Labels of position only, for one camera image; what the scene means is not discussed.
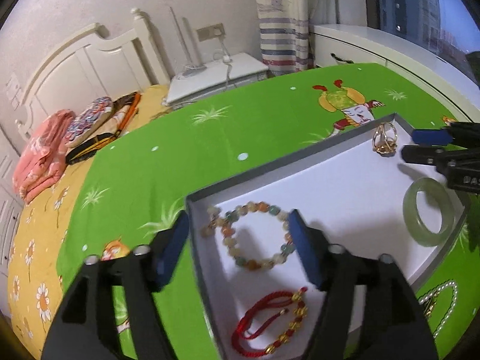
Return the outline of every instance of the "sky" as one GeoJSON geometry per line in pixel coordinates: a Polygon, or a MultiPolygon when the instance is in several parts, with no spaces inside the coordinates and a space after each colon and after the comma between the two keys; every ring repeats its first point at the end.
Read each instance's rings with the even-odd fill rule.
{"type": "Polygon", "coordinates": [[[463,52],[480,51],[480,30],[461,0],[440,0],[440,26],[452,33],[463,52]]]}

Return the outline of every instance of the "headboard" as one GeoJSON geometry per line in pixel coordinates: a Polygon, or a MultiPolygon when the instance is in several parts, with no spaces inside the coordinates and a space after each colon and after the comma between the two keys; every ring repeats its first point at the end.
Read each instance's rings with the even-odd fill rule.
{"type": "Polygon", "coordinates": [[[140,10],[131,10],[133,28],[114,39],[98,33],[91,24],[57,46],[34,72],[20,104],[26,121],[16,120],[20,135],[29,140],[48,115],[60,109],[76,114],[94,99],[116,99],[152,84],[168,84],[157,46],[140,10]]]}

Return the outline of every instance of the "black handle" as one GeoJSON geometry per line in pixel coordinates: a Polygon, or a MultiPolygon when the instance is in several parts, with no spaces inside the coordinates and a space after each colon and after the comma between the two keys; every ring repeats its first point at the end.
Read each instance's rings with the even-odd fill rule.
{"type": "Polygon", "coordinates": [[[345,62],[347,64],[353,64],[355,62],[353,62],[352,60],[350,59],[343,59],[343,58],[340,58],[339,56],[336,56],[333,52],[330,54],[332,56],[333,59],[335,59],[335,61],[338,61],[338,62],[345,62]]]}

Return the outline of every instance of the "window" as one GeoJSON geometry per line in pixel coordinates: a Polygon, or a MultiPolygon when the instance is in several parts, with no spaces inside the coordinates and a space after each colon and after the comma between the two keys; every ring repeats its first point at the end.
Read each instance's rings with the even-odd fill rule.
{"type": "Polygon", "coordinates": [[[435,53],[478,84],[467,56],[480,51],[480,30],[461,0],[379,0],[378,5],[380,30],[435,53]],[[402,31],[387,17],[390,23],[402,21],[402,31]]]}

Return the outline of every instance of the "green blanket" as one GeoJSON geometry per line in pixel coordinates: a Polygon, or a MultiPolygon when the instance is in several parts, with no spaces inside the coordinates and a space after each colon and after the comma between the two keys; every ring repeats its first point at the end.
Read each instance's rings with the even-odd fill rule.
{"type": "MultiPolygon", "coordinates": [[[[94,158],[73,210],[57,260],[64,290],[86,256],[123,256],[170,227],[187,194],[393,112],[416,128],[440,128],[453,120],[433,97],[393,71],[378,64],[349,64],[221,93],[116,140],[94,158]]],[[[477,256],[464,256],[459,245],[457,249],[456,258],[467,256],[469,266],[479,267],[477,256]]],[[[460,286],[465,275],[472,292],[480,290],[477,276],[452,271],[453,265],[446,273],[439,269],[419,295],[450,279],[460,286]]],[[[443,308],[432,316],[433,325],[449,307],[448,296],[444,298],[439,297],[437,308],[443,308]]],[[[470,323],[479,296],[471,298],[462,299],[468,315],[456,310],[439,335],[441,353],[450,350],[470,323]]],[[[218,358],[189,244],[171,283],[154,300],[179,360],[218,358]]],[[[120,288],[115,303],[117,323],[125,327],[128,316],[120,288]]],[[[135,357],[128,328],[121,333],[121,344],[126,355],[135,357]]]]}

